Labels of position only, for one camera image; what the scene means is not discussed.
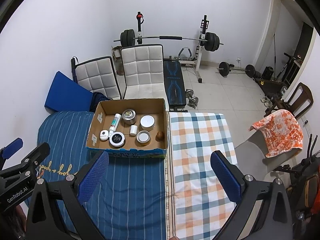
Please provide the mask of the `white oval case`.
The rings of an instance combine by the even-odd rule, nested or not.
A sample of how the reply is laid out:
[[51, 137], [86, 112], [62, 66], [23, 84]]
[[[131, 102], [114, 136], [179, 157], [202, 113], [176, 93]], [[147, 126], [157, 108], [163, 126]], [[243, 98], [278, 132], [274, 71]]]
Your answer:
[[100, 132], [99, 138], [100, 138], [100, 141], [107, 141], [108, 138], [109, 138], [109, 131], [108, 130], [102, 130]]

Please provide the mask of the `white round black-top compact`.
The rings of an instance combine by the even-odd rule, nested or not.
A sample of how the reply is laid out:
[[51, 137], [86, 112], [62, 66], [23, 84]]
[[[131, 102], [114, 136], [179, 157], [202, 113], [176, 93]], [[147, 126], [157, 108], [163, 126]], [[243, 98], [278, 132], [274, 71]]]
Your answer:
[[121, 132], [110, 132], [109, 142], [115, 148], [120, 148], [125, 144], [125, 135]]

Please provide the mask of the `small white cylinder bottle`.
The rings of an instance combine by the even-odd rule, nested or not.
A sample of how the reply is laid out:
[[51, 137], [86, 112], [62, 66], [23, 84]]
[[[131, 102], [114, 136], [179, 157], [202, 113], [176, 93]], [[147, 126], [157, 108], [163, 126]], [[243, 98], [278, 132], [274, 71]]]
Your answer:
[[136, 136], [137, 131], [138, 131], [138, 127], [136, 125], [131, 125], [129, 135]]

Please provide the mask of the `grey tape roll tin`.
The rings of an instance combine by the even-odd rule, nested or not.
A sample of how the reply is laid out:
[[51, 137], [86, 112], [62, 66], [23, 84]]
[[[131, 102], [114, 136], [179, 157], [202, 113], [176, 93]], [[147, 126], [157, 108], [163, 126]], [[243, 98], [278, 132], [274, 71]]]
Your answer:
[[140, 131], [137, 133], [136, 139], [141, 145], [148, 145], [151, 141], [151, 135], [148, 131]]

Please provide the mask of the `white green tube bottle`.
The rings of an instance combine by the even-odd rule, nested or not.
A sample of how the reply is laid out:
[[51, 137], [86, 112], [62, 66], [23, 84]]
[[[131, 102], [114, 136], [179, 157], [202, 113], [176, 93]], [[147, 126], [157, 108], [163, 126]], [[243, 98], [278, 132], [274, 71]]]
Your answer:
[[108, 130], [109, 137], [111, 137], [112, 134], [117, 130], [120, 121], [121, 121], [121, 115], [119, 113], [116, 113], [111, 122], [111, 126], [109, 127], [109, 130]]

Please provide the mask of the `silver round tin can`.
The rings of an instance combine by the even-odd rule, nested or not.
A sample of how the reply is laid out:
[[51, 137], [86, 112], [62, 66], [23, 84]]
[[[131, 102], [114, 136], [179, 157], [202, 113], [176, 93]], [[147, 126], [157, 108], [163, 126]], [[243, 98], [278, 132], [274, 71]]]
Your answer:
[[133, 109], [126, 109], [122, 113], [122, 119], [127, 125], [134, 125], [136, 123], [136, 112]]

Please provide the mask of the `brown walnut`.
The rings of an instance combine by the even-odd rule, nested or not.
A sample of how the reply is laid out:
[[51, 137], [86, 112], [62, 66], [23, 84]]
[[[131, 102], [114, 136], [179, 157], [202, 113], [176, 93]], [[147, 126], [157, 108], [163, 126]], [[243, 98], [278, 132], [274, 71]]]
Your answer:
[[162, 131], [157, 132], [156, 140], [163, 141], [164, 140], [164, 132], [162, 132]]

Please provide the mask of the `large white jar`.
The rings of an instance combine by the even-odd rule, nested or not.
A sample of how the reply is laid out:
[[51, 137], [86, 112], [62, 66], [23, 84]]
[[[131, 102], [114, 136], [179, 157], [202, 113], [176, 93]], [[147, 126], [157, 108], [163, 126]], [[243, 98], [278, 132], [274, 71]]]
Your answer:
[[151, 115], [144, 115], [140, 119], [140, 126], [145, 131], [151, 131], [155, 126], [155, 119]]

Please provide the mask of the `orange white floral cloth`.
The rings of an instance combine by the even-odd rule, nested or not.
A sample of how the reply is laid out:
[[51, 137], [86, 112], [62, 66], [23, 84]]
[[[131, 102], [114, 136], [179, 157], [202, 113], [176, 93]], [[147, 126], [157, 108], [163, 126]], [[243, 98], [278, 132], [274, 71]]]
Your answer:
[[260, 131], [265, 139], [267, 158], [276, 157], [292, 149], [303, 149], [303, 131], [293, 114], [285, 109], [277, 110], [253, 123], [249, 130]]

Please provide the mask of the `open cardboard milk box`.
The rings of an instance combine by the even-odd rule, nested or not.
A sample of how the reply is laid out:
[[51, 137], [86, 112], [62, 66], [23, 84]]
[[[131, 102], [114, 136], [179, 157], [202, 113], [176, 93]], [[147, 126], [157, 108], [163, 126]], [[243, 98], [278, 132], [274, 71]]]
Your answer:
[[[136, 125], [138, 132], [144, 131], [140, 126], [140, 119], [144, 115], [151, 115], [155, 119], [155, 126], [151, 131], [151, 141], [148, 145], [141, 145], [136, 136], [130, 136], [130, 127], [124, 123], [122, 113], [126, 109], [133, 109], [136, 112]], [[121, 115], [121, 121], [116, 132], [125, 135], [125, 144], [120, 148], [113, 147], [109, 138], [107, 141], [100, 141], [100, 132], [109, 130], [111, 122], [116, 113]], [[106, 150], [107, 153], [114, 157], [128, 158], [164, 158], [168, 149], [168, 112], [165, 107], [163, 98], [146, 98], [146, 99], [125, 99], [113, 101], [101, 101], [93, 115], [90, 124], [86, 147], [90, 150]], [[164, 132], [164, 140], [157, 141], [157, 132]]]

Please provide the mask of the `white padded chair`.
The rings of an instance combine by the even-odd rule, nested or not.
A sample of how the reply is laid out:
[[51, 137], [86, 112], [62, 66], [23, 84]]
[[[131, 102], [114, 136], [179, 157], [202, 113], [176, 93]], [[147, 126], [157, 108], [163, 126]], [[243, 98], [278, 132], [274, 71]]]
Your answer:
[[82, 63], [71, 59], [72, 78], [75, 83], [92, 93], [99, 92], [109, 99], [122, 99], [112, 57], [104, 56]]
[[163, 98], [167, 100], [161, 44], [123, 48], [121, 59], [126, 85], [125, 99]]

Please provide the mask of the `chrome dumbbell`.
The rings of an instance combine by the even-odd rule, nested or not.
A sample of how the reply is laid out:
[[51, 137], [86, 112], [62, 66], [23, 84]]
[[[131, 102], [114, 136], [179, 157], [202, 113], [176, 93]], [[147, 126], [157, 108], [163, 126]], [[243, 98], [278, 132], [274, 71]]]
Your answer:
[[195, 109], [198, 106], [199, 98], [194, 96], [192, 89], [185, 90], [185, 97], [188, 99], [188, 106]]

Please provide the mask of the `floor barbell with plates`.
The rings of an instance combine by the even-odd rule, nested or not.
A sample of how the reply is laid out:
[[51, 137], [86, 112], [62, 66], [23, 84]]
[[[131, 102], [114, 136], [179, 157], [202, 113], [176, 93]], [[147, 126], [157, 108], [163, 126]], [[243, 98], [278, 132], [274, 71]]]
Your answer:
[[233, 64], [227, 62], [221, 62], [217, 67], [219, 74], [223, 77], [227, 77], [232, 71], [244, 72], [250, 78], [261, 78], [261, 73], [258, 72], [255, 67], [248, 64], [245, 68], [235, 67]]

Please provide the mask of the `black blue weight bench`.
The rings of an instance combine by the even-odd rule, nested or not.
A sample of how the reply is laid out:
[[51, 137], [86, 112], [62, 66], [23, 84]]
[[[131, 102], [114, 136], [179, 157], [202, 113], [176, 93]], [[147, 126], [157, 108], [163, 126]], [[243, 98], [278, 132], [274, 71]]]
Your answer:
[[187, 112], [185, 86], [179, 61], [163, 60], [164, 87], [170, 112]]

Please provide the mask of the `barbell on rack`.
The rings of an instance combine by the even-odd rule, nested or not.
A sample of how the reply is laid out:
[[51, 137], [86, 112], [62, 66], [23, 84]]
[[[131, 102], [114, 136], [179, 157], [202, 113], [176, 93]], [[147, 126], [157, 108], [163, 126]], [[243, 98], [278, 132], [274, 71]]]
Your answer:
[[203, 54], [203, 50], [206, 51], [217, 51], [220, 46], [223, 46], [223, 43], [220, 42], [220, 38], [215, 34], [207, 31], [209, 21], [207, 20], [207, 15], [204, 15], [201, 25], [198, 38], [182, 37], [182, 36], [172, 36], [172, 35], [159, 35], [159, 36], [143, 36], [142, 35], [142, 24], [144, 23], [143, 14], [138, 11], [136, 15], [137, 19], [137, 28], [138, 36], [135, 35], [133, 29], [126, 29], [120, 34], [120, 39], [114, 40], [114, 42], [119, 42], [120, 45], [125, 47], [135, 46], [137, 44], [143, 44], [143, 40], [146, 39], [159, 39], [159, 40], [192, 40], [197, 41], [198, 45], [195, 50], [195, 57], [192, 57], [191, 60], [181, 60], [178, 59], [181, 65], [186, 67], [193, 68], [193, 71], [196, 75], [198, 83], [202, 83], [202, 77], [200, 76], [200, 63]]

